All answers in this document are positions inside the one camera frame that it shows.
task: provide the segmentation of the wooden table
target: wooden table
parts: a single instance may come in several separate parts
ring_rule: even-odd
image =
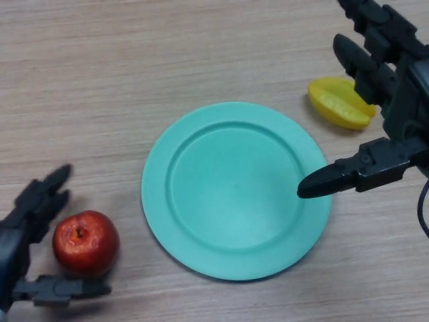
[[[386,2],[429,42],[427,1]],[[416,219],[425,178],[417,170],[369,193],[336,195],[305,259],[251,284],[185,270],[143,219],[149,150],[200,106],[251,101],[277,109],[329,162],[383,136],[380,116],[351,132],[321,119],[306,98],[311,80],[344,75],[335,34],[363,43],[336,1],[2,0],[0,28],[1,213],[30,179],[71,162],[73,199],[59,219],[97,209],[122,239],[111,296],[67,310],[16,303],[10,322],[428,320],[429,240]],[[57,272],[51,236],[32,248],[29,278]]]

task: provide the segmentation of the yellow toy fruit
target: yellow toy fruit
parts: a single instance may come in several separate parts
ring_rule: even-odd
[[[325,77],[308,85],[313,107],[328,121],[347,129],[364,129],[376,114],[355,92],[354,82],[340,77]]]

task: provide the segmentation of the apple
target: apple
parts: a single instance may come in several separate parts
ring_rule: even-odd
[[[54,230],[52,247],[69,273],[98,277],[108,272],[119,252],[119,234],[104,214],[86,210],[62,220]]]

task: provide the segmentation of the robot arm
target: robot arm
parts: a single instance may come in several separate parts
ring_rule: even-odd
[[[343,35],[334,53],[355,79],[356,92],[379,105],[388,138],[362,144],[359,151],[308,175],[300,198],[358,192],[401,180],[417,166],[429,178],[429,46],[416,38],[417,28],[388,5],[373,0],[339,0],[354,30],[365,37],[369,54]],[[392,70],[387,63],[393,64]]]
[[[0,221],[0,322],[16,301],[33,301],[36,306],[67,306],[71,299],[109,294],[100,280],[67,280],[43,275],[27,281],[30,244],[40,243],[50,222],[69,200],[69,191],[58,191],[68,180],[71,165],[49,174],[42,182],[31,181],[15,200],[15,208]]]

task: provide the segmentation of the teal plate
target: teal plate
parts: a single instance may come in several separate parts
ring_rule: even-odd
[[[159,138],[143,170],[143,210],[164,249],[223,280],[271,276],[307,254],[332,197],[299,199],[299,182],[326,165],[285,115],[219,103],[185,115]]]

